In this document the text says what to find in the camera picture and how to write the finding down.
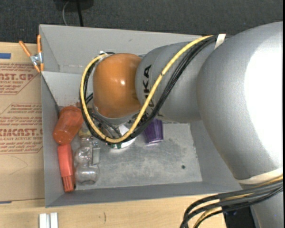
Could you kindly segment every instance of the purple cup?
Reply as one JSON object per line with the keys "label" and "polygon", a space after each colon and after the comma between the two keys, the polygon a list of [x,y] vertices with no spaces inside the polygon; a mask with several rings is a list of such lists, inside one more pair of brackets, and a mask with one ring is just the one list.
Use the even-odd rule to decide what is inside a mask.
{"label": "purple cup", "polygon": [[163,140],[162,121],[153,119],[153,121],[144,130],[147,144],[158,143]]}

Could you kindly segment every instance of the black cable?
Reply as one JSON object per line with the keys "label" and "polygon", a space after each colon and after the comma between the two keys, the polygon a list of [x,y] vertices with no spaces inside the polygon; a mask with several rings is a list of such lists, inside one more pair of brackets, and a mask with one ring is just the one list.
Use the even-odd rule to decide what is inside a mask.
{"label": "black cable", "polygon": [[274,195],[280,193],[281,191],[283,191],[283,187],[281,187],[281,188],[275,190],[274,192],[270,193],[270,194],[269,194],[266,198],[264,198],[264,199],[258,199],[258,200],[255,200],[254,202],[251,202],[251,203],[249,203],[249,204],[243,204],[243,205],[238,206],[238,207],[236,207],[236,208],[233,208],[233,207],[231,207],[231,208],[222,208],[222,210],[213,212],[213,213],[211,213],[210,215],[204,217],[204,218],[203,218],[202,220],[200,220],[197,224],[195,224],[195,228],[198,228],[199,225],[200,225],[204,220],[210,218],[211,216],[220,214],[220,213],[222,213],[222,212],[229,212],[229,211],[234,211],[234,210],[236,210],[236,209],[247,208],[247,207],[249,207],[249,206],[251,206],[251,205],[255,205],[255,204],[257,204],[257,203],[260,203],[260,202],[262,202],[262,201],[265,201],[265,200],[267,200],[267,199],[273,197]]}
{"label": "black cable", "polygon": [[84,22],[82,20],[81,7],[80,7],[79,0],[76,0],[76,5],[77,5],[78,16],[79,16],[79,23],[80,23],[80,26],[83,27],[84,26]]}
{"label": "black cable", "polygon": [[244,190],[238,190],[238,191],[233,191],[233,192],[225,192],[225,193],[220,193],[220,194],[215,194],[212,196],[205,197],[203,199],[200,199],[194,203],[192,203],[185,211],[184,213],[184,219],[186,218],[187,215],[198,205],[201,205],[203,203],[209,202],[209,201],[214,201],[214,200],[223,200],[229,197],[234,197],[234,196],[239,196],[239,195],[245,195],[248,193],[264,193],[266,191],[270,191],[274,188],[278,188],[280,185],[283,184],[283,180],[276,181],[274,183],[261,186],[261,187],[254,187],[250,189],[244,189]]}
{"label": "black cable", "polygon": [[163,103],[167,99],[169,93],[173,89],[174,85],[176,84],[177,80],[180,78],[182,72],[186,69],[188,64],[191,62],[191,60],[206,46],[211,44],[213,42],[213,38],[208,38],[206,40],[201,41],[200,43],[196,44],[195,46],[191,47],[185,57],[181,60],[181,62],[178,64],[177,68],[173,72],[170,80],[168,81],[168,84],[166,85],[158,103],[154,107],[151,114],[147,117],[146,121],[142,122],[142,124],[139,124],[138,127],[134,130],[134,132],[124,140],[124,142],[127,142],[135,137],[137,137],[139,134],[141,134],[147,126],[151,123],[151,121],[154,119],[154,117],[158,114],[160,108],[162,107]]}
{"label": "black cable", "polygon": [[[186,211],[185,215],[184,215],[183,222],[180,225],[180,228],[188,227],[188,221],[190,219],[192,219],[195,215],[197,215],[201,212],[207,211],[209,209],[222,207],[224,212],[235,210],[235,209],[241,209],[241,208],[246,207],[246,203],[249,204],[248,206],[250,206],[250,205],[254,204],[256,201],[258,201],[258,202],[264,201],[264,200],[268,199],[269,197],[272,197],[273,195],[281,192],[282,190],[283,190],[283,180],[277,181],[276,183],[273,183],[273,184],[268,184],[268,185],[263,186],[263,187],[257,187],[257,188],[242,190],[242,191],[245,191],[246,194],[249,194],[249,193],[253,193],[253,194],[250,194],[247,197],[242,197],[242,198],[237,198],[237,199],[232,199],[232,200],[231,199],[230,200],[222,200],[222,201],[217,202],[215,204],[209,204],[209,205],[203,206],[199,209],[196,209],[195,211],[191,212],[190,214],[188,214],[188,212]],[[231,198],[231,197],[238,196],[238,195],[243,195],[243,192],[235,191],[235,192],[223,193],[223,194],[224,194],[223,198],[226,199],[226,198]],[[212,198],[214,196],[219,198],[219,195],[213,195],[213,196],[210,196],[210,198]]]}
{"label": "black cable", "polygon": [[[91,101],[91,100],[93,99],[93,93],[91,93],[88,97],[86,97],[86,93],[87,93],[88,79],[89,79],[89,77],[90,77],[90,75],[91,75],[91,73],[92,73],[94,67],[95,67],[95,65],[92,65],[92,66],[88,69],[88,71],[87,71],[87,73],[86,73],[86,75],[85,75],[85,79],[84,79],[85,104],[87,104],[89,101]],[[94,114],[94,113],[89,113],[89,114],[90,114],[90,116],[91,116],[92,118],[96,119],[96,120],[101,124],[101,126],[102,126],[104,129],[106,129],[107,131],[109,131],[109,128],[112,128],[112,129],[114,130],[114,132],[115,132],[119,137],[121,137],[121,134],[120,134],[120,132],[117,130],[117,128],[114,127],[112,124],[110,124],[108,121],[106,121],[105,119],[100,119],[100,118],[99,118],[96,114]],[[88,129],[90,130],[91,134],[92,134],[94,137],[99,138],[100,136],[99,136],[94,130],[92,130],[93,128],[91,128],[90,125],[88,124],[87,118],[84,118],[84,120],[85,120],[85,123],[86,123]]]}
{"label": "black cable", "polygon": [[[121,141],[121,143],[130,141],[131,139],[137,137],[139,134],[141,134],[147,128],[147,126],[151,123],[151,121],[154,119],[154,117],[158,114],[160,108],[162,107],[163,103],[167,99],[169,93],[171,92],[171,90],[173,89],[173,87],[176,84],[177,80],[180,78],[182,72],[186,69],[186,67],[189,65],[191,60],[201,50],[203,50],[206,46],[208,46],[209,44],[213,43],[213,41],[214,41],[214,38],[205,39],[205,40],[201,41],[200,43],[192,46],[191,48],[189,48],[187,50],[186,55],[182,58],[180,63],[177,65],[175,71],[172,73],[172,76],[170,77],[170,79],[168,81],[168,84],[166,85],[166,87],[165,87],[165,89],[164,89],[164,91],[163,91],[163,93],[162,93],[158,103],[154,107],[154,109],[151,112],[151,114],[149,116],[147,116],[147,114],[145,114],[143,116],[144,121],[141,121],[138,124],[138,126],[136,127],[136,129],[133,131],[133,133],[129,137],[127,137],[125,140]],[[87,87],[88,78],[89,78],[93,68],[94,68],[94,66],[90,67],[89,71],[87,72],[87,74],[86,74],[86,76],[84,78],[84,95],[85,96],[86,96],[86,87]],[[87,122],[87,126],[89,127],[89,129],[92,128],[88,122]]]}

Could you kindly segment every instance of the white cable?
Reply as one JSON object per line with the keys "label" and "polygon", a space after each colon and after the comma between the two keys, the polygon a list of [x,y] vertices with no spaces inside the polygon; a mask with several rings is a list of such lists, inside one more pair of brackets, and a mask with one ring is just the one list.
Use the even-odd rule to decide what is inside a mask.
{"label": "white cable", "polygon": [[67,1],[64,6],[63,6],[63,9],[62,9],[62,19],[63,19],[63,22],[65,23],[66,26],[68,26],[67,24],[67,21],[66,21],[66,15],[65,15],[65,10],[66,10],[66,7],[68,5],[70,1]]}

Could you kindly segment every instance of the yellow cable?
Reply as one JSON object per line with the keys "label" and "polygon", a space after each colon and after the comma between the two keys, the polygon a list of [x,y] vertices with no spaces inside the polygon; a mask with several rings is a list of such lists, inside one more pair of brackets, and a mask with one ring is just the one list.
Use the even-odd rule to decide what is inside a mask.
{"label": "yellow cable", "polygon": [[155,81],[145,103],[143,104],[138,116],[136,117],[133,125],[131,126],[131,128],[123,135],[121,136],[120,138],[118,139],[112,139],[106,135],[104,135],[96,126],[95,124],[93,123],[89,113],[88,113],[88,110],[87,110],[87,107],[86,107],[86,102],[85,102],[85,96],[84,96],[84,92],[83,92],[83,86],[84,86],[84,78],[86,76],[86,73],[88,71],[88,69],[95,63],[97,62],[99,59],[105,57],[106,55],[100,55],[100,56],[97,56],[95,57],[90,63],[89,65],[85,68],[85,71],[82,75],[82,78],[81,78],[81,85],[80,85],[80,97],[81,97],[81,101],[82,101],[82,107],[83,107],[83,110],[84,110],[84,113],[85,113],[85,116],[88,120],[88,122],[90,123],[91,127],[94,129],[94,131],[101,137],[103,138],[104,140],[106,140],[107,142],[110,142],[110,143],[119,143],[123,140],[125,140],[127,137],[129,137],[133,131],[135,130],[137,124],[139,123],[139,121],[141,120],[145,110],[147,109],[150,101],[151,101],[151,98],[153,97],[154,93],[155,93],[155,90],[157,89],[159,83],[161,82],[161,79],[162,77],[167,73],[167,71],[170,69],[170,67],[173,65],[173,63],[184,53],[186,52],[189,48],[191,48],[192,46],[198,44],[199,42],[209,38],[209,37],[212,37],[212,36],[205,36],[205,37],[200,37],[196,40],[194,40],[193,42],[190,42],[188,43],[186,46],[184,46],[177,54],[175,54],[175,56],[169,61],[169,63],[165,66],[165,68],[162,70],[161,74],[158,76],[157,80]]}

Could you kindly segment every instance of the orange clip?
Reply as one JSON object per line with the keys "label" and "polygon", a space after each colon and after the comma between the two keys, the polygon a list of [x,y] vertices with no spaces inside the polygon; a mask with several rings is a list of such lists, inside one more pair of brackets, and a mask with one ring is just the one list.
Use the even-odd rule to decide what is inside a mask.
{"label": "orange clip", "polygon": [[[38,50],[38,53],[42,53],[42,44],[41,44],[41,36],[40,35],[37,36],[37,50]],[[44,70],[43,62],[40,63],[40,70],[41,71]]]}
{"label": "orange clip", "polygon": [[24,44],[24,42],[22,40],[19,41],[19,44],[20,46],[22,47],[23,51],[25,52],[25,54],[31,59],[33,65],[34,65],[34,68],[37,70],[38,73],[40,73],[40,70],[43,71],[44,70],[44,64],[42,62],[42,56],[41,56],[41,53],[42,53],[42,46],[41,46],[41,36],[38,35],[37,36],[37,51],[38,51],[38,54],[36,55],[33,55],[31,54],[31,52],[29,51],[28,47]]}

